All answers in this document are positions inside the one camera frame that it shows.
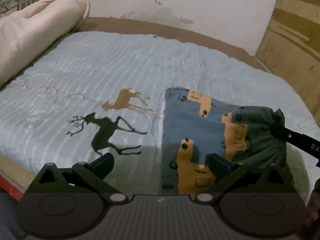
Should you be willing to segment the blue orange patterned pants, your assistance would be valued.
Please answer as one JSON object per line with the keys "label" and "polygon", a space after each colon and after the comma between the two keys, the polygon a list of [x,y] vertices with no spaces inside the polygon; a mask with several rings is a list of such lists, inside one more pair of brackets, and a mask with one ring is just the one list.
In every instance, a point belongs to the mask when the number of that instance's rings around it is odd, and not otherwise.
{"label": "blue orange patterned pants", "polygon": [[168,88],[164,103],[163,192],[193,195],[210,188],[216,181],[210,154],[257,168],[274,163],[293,178],[286,144],[272,134],[285,124],[281,110],[233,105],[180,87]]}

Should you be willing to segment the light blue deer bedspread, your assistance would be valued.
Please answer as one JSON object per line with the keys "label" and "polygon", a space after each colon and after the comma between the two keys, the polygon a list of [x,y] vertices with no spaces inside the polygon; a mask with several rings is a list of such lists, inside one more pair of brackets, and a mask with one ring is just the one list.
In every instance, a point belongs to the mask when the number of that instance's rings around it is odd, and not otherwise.
{"label": "light blue deer bedspread", "polygon": [[[1,155],[36,174],[114,156],[106,181],[126,193],[161,187],[165,91],[180,87],[238,106],[281,110],[284,126],[319,127],[282,78],[217,50],[153,35],[81,32],[57,41],[1,90]],[[286,144],[296,189],[307,197],[316,160]]]}

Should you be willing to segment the plywood wardrobe panel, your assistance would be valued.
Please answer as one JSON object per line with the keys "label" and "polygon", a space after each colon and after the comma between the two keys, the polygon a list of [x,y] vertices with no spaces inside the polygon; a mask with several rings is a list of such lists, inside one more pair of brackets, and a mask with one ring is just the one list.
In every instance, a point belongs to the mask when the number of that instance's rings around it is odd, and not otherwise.
{"label": "plywood wardrobe panel", "polygon": [[319,0],[277,0],[256,57],[319,122]]}

